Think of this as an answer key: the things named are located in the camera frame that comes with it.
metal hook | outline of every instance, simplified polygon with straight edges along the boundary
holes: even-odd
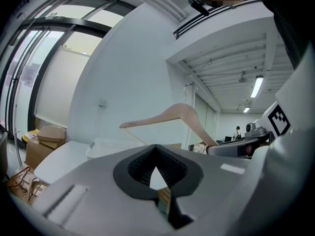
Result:
[[[185,97],[186,97],[185,98],[185,103],[187,101],[186,87],[189,86],[189,85],[196,87],[197,90],[200,92],[199,88],[195,84],[187,84],[186,86],[184,86],[184,93],[185,93]]]

laundry basket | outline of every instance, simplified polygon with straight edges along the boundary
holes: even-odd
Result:
[[[141,142],[120,141],[104,138],[96,138],[86,152],[88,160],[114,154],[126,149],[144,146]]]

tabletop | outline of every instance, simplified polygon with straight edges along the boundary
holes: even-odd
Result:
[[[47,184],[52,184],[88,160],[85,153],[89,146],[74,141],[62,145],[37,166],[35,176]]]

black camera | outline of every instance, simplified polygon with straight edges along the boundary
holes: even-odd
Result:
[[[205,3],[200,0],[188,0],[191,7],[199,11],[202,15],[209,16],[208,10],[204,7]]]

railing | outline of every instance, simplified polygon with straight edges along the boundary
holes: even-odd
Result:
[[[192,28],[194,28],[195,26],[203,23],[204,21],[208,20],[209,18],[212,18],[212,17],[214,17],[218,14],[221,14],[223,12],[226,12],[228,10],[236,9],[236,8],[241,7],[243,5],[247,5],[247,4],[255,3],[255,2],[261,2],[261,0],[245,0],[245,1],[240,2],[240,3],[233,5],[233,6],[226,5],[226,6],[222,6],[220,8],[210,8],[210,9],[208,9],[208,11],[209,11],[208,16],[204,16],[202,14],[199,14],[198,16],[194,17],[193,19],[190,19],[187,23],[180,26],[175,32],[173,32],[173,34],[175,35],[176,40],[177,40],[179,37],[181,37],[187,31],[189,31]]]

